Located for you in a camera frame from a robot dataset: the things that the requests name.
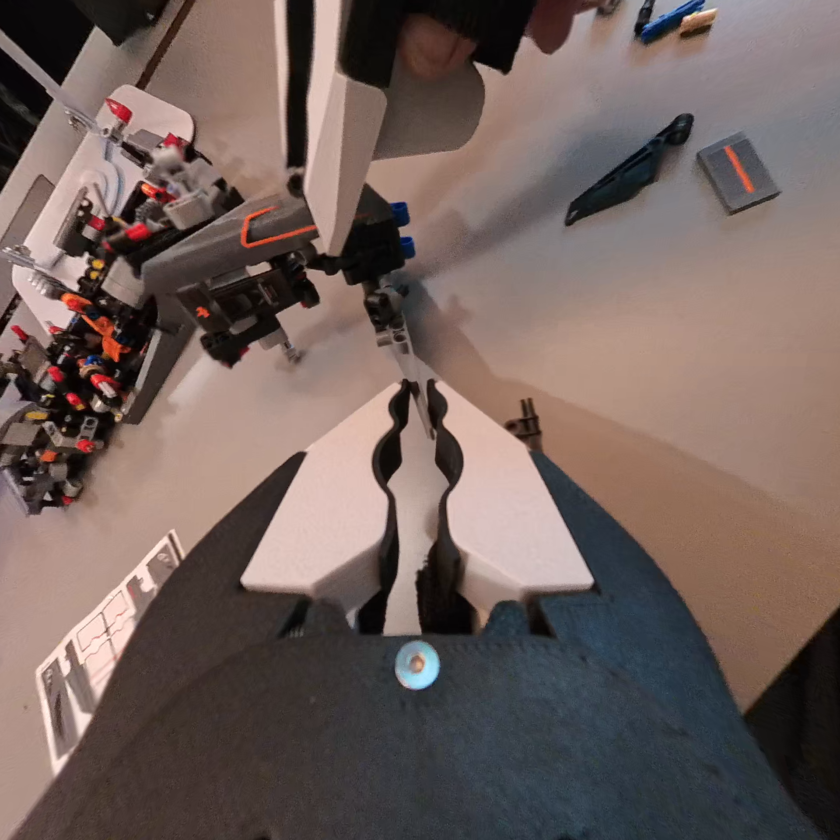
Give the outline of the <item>large lego car model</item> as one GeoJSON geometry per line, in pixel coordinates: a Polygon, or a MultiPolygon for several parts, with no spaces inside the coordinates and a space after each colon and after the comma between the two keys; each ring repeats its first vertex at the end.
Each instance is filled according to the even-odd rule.
{"type": "MultiPolygon", "coordinates": [[[[109,96],[97,119],[112,127],[128,110],[109,96]]],[[[118,425],[140,422],[192,336],[182,310],[145,289],[145,263],[244,201],[194,138],[129,133],[130,122],[104,146],[142,169],[127,200],[113,212],[96,185],[82,187],[54,239],[85,260],[76,289],[25,246],[2,247],[49,303],[47,343],[2,317],[20,342],[2,358],[2,393],[18,393],[2,419],[2,479],[27,516],[79,498],[95,454],[118,425]]]]}

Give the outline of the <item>person's dark trousers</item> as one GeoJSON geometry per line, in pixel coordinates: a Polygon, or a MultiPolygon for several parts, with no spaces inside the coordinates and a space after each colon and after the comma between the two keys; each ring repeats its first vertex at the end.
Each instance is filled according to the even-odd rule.
{"type": "Polygon", "coordinates": [[[839,838],[839,611],[744,717],[771,767],[825,838],[839,838]]]}

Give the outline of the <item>person's right hand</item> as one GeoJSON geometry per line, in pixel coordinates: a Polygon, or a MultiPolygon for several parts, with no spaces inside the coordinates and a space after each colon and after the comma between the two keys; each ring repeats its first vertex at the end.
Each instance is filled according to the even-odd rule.
{"type": "MultiPolygon", "coordinates": [[[[526,36],[544,55],[551,55],[567,40],[574,18],[598,5],[594,1],[539,1],[532,11],[526,36]]],[[[407,17],[398,40],[406,68],[431,81],[464,65],[475,50],[473,41],[422,14],[407,17]]]]}

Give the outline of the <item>printed lego set box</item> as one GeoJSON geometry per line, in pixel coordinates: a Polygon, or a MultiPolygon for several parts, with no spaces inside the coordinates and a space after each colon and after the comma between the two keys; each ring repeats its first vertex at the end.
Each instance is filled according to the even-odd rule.
{"type": "Polygon", "coordinates": [[[71,1],[115,46],[154,26],[169,1],[71,1]]]}

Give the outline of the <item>black T-shaped pin connector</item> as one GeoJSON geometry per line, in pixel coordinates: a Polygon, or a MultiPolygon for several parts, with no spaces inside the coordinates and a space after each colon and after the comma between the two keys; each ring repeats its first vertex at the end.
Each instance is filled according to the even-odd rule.
{"type": "Polygon", "coordinates": [[[529,450],[543,453],[543,431],[531,397],[520,400],[520,415],[507,420],[503,426],[529,450]]]}

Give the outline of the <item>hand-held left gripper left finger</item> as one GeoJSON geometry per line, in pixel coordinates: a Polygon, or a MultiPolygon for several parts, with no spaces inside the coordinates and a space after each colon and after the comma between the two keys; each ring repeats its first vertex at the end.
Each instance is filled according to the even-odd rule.
{"type": "Polygon", "coordinates": [[[396,502],[408,383],[389,385],[304,453],[242,573],[250,592],[303,595],[356,613],[381,634],[398,571],[396,502]]]}

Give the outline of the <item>long blue lego pin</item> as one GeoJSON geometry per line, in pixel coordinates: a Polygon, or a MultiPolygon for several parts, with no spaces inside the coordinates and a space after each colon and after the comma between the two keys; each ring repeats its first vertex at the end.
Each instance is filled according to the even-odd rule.
{"type": "Polygon", "coordinates": [[[655,20],[651,20],[641,28],[637,39],[644,45],[649,45],[665,35],[674,32],[681,25],[684,18],[697,13],[705,6],[705,1],[688,1],[655,20]]]}

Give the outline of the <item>lego sticker sheet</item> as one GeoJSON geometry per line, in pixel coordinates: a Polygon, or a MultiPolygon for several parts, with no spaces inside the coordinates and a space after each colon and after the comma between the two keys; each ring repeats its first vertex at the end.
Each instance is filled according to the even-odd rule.
{"type": "Polygon", "coordinates": [[[184,557],[176,531],[168,531],[37,667],[53,776],[77,747],[141,618],[184,557]]]}

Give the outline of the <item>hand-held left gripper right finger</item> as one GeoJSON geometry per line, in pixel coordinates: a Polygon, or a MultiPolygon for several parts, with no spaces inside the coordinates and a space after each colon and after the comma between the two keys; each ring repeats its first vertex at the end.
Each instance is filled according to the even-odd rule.
{"type": "Polygon", "coordinates": [[[425,634],[468,634],[501,603],[589,592],[594,576],[525,444],[449,385],[427,384],[446,480],[416,577],[425,634]]]}

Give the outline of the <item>black lego wing panel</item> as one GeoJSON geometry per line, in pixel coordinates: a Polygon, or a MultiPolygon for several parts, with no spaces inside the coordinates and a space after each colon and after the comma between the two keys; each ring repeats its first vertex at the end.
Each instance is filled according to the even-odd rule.
{"type": "Polygon", "coordinates": [[[688,141],[694,121],[695,116],[690,112],[675,117],[645,145],[577,196],[568,207],[564,225],[570,227],[587,217],[626,203],[655,183],[666,151],[688,141]]]}

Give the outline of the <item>grey orange-striped lego panel assembly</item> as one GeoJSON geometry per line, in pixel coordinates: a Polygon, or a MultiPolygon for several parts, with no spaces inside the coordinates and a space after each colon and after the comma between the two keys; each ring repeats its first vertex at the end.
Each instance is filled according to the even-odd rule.
{"type": "Polygon", "coordinates": [[[341,275],[361,289],[375,342],[391,350],[411,383],[424,430],[434,438],[403,312],[407,288],[394,279],[407,262],[400,246],[406,226],[398,227],[390,202],[365,185],[343,250],[330,256],[303,194],[285,191],[247,201],[189,234],[145,263],[143,283],[159,303],[175,303],[198,329],[204,351],[232,368],[256,343],[279,347],[290,363],[299,362],[301,352],[280,315],[319,305],[309,271],[341,275]]]}

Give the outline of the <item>grey tile with orange stripe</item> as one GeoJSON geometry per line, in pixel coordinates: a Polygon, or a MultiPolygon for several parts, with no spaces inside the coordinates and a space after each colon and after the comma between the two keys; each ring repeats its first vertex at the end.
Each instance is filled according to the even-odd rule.
{"type": "Polygon", "coordinates": [[[708,145],[699,150],[696,157],[729,215],[744,212],[781,194],[744,132],[708,145]]]}

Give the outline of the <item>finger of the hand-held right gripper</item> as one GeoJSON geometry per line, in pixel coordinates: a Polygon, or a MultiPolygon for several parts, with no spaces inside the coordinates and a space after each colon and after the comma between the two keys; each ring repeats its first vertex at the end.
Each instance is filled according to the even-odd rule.
{"type": "Polygon", "coordinates": [[[287,189],[302,194],[308,157],[309,1],[275,1],[275,47],[287,189]]]}
{"type": "Polygon", "coordinates": [[[350,6],[314,3],[303,192],[329,256],[341,254],[350,234],[386,109],[382,89],[351,78],[341,67],[350,6]]]}

